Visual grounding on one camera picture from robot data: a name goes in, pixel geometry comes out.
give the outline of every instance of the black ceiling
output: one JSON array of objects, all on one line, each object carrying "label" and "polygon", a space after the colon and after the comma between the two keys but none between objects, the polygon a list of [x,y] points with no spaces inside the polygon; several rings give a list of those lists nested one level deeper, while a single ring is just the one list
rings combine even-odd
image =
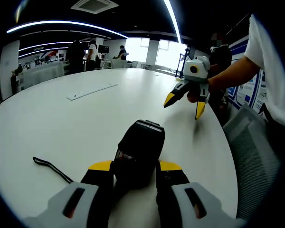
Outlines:
[{"label": "black ceiling", "polygon": [[[0,1],[0,51],[3,45],[16,39],[20,39],[20,48],[25,48],[48,42],[72,41],[75,37],[90,37],[88,34],[74,32],[42,32],[21,37],[24,34],[45,30],[75,30],[96,33],[112,39],[122,38],[94,28],[61,24],[37,25],[6,34],[6,31],[12,27],[40,20],[78,21],[120,33],[134,30],[175,33],[163,0],[113,0],[119,5],[118,7],[96,15],[71,9],[78,0],[28,0],[16,24],[15,12],[21,2],[23,1],[14,0],[7,4],[5,1]],[[193,43],[196,49],[205,52],[209,51],[210,37],[213,33],[217,31],[227,33],[249,13],[249,7],[244,1],[237,1],[236,4],[230,0],[224,2],[170,0],[170,2],[178,22],[180,34],[192,38],[192,40],[182,39],[182,42]],[[248,26],[249,17],[246,17],[239,26],[228,34],[228,42],[232,43],[247,35]],[[124,35],[177,40],[176,37],[155,34],[124,33]]]}]

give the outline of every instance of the led light strip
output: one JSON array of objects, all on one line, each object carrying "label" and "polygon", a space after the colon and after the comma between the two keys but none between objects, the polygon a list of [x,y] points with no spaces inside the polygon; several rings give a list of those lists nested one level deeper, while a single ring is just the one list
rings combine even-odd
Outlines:
[{"label": "led light strip", "polygon": [[119,35],[121,37],[124,37],[126,39],[128,39],[128,37],[118,33],[118,32],[114,32],[112,30],[109,30],[109,29],[105,29],[105,28],[102,28],[102,27],[99,27],[99,26],[96,26],[96,25],[90,25],[90,24],[85,24],[85,23],[81,23],[81,22],[75,22],[75,21],[67,21],[67,20],[45,20],[45,21],[37,21],[37,22],[31,22],[31,23],[28,23],[28,24],[24,24],[24,25],[19,25],[17,27],[14,27],[10,30],[7,30],[6,33],[11,33],[13,31],[16,31],[18,29],[22,29],[22,28],[25,28],[25,27],[29,27],[29,26],[33,26],[33,25],[42,25],[42,24],[73,24],[73,25],[82,25],[82,26],[87,26],[87,27],[92,27],[92,28],[95,28],[95,29],[101,29],[101,30],[104,30],[104,31],[107,31],[107,32],[111,32],[111,33],[114,33],[116,35]]},{"label": "led light strip", "polygon": [[38,45],[34,45],[34,46],[30,46],[30,47],[26,47],[23,49],[20,49],[19,51],[23,51],[25,49],[29,49],[29,48],[35,48],[35,47],[40,47],[40,46],[45,46],[45,45],[51,45],[51,44],[71,44],[73,42],[56,42],[56,43],[47,43],[47,44],[38,44]]},{"label": "led light strip", "polygon": [[56,50],[56,49],[65,49],[65,48],[68,48],[68,47],[57,47],[57,48],[50,48],[50,49],[44,49],[44,50],[40,50],[40,51],[33,51],[31,53],[27,53],[27,54],[24,54],[22,56],[18,56],[18,58],[21,58],[21,57],[24,57],[24,56],[28,56],[28,55],[31,55],[31,54],[34,54],[34,53],[37,53],[37,52],[42,52],[42,51],[50,51],[50,50]]},{"label": "led light strip", "polygon": [[163,0],[163,1],[165,2],[166,7],[167,7],[167,9],[168,9],[168,11],[170,13],[170,17],[171,17],[171,20],[172,20],[173,25],[174,25],[174,29],[175,29],[175,32],[176,32],[177,39],[179,40],[179,43],[181,44],[180,31],[179,31],[179,27],[177,26],[176,18],[175,18],[175,15],[174,15],[171,3],[170,3],[169,0]]}]

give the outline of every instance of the window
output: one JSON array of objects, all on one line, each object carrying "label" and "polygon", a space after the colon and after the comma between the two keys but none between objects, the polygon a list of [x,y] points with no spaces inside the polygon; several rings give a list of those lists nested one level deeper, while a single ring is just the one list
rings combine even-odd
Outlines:
[{"label": "window", "polygon": [[149,41],[149,38],[128,38],[125,42],[125,50],[129,53],[127,60],[146,62]]},{"label": "window", "polygon": [[[156,64],[176,70],[180,59],[180,53],[186,53],[187,45],[173,41],[160,40]],[[180,62],[178,70],[181,70],[184,60]]]}]

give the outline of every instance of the round table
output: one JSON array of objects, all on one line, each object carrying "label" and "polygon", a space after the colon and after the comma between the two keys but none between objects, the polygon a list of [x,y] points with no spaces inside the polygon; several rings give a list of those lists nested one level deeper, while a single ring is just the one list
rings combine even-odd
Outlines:
[{"label": "round table", "polygon": [[[88,167],[113,160],[117,144],[136,120],[164,127],[160,159],[183,168],[221,200],[235,218],[236,171],[224,132],[207,105],[195,120],[196,104],[184,96],[163,108],[175,77],[143,69],[108,69],[68,75],[28,88],[0,106],[0,193],[21,219],[46,209],[48,200],[67,183],[44,159],[80,182]],[[67,96],[99,84],[117,86],[70,101]],[[130,191],[113,208],[109,227],[159,227],[153,179],[143,190]]]}]

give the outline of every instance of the standing person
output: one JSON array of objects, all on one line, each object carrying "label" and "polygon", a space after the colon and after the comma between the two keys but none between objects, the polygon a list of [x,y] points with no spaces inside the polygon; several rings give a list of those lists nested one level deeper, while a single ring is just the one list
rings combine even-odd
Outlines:
[{"label": "standing person", "polygon": [[92,40],[90,42],[89,54],[86,58],[85,71],[95,70],[96,56],[97,56],[97,44],[95,40]]},{"label": "standing person", "polygon": [[82,64],[83,57],[85,55],[85,49],[79,42],[75,40],[66,51],[66,60],[70,63],[70,74],[83,72],[84,67]]},{"label": "standing person", "polygon": [[[226,70],[231,65],[232,54],[223,34],[215,33],[211,37],[215,47],[211,47],[209,78]],[[209,105],[221,125],[227,120],[228,94],[221,89],[210,94]]]},{"label": "standing person", "polygon": [[[244,56],[208,79],[209,91],[240,86],[251,80],[260,69],[266,73],[266,97],[260,114],[267,121],[268,141],[273,150],[282,151],[285,147],[285,71],[268,32],[254,15],[250,17],[249,40]],[[199,91],[189,91],[188,100],[196,102],[199,94]]]},{"label": "standing person", "polygon": [[121,45],[119,48],[120,48],[120,52],[117,58],[120,58],[121,60],[126,60],[127,51],[125,50],[124,45]]}]

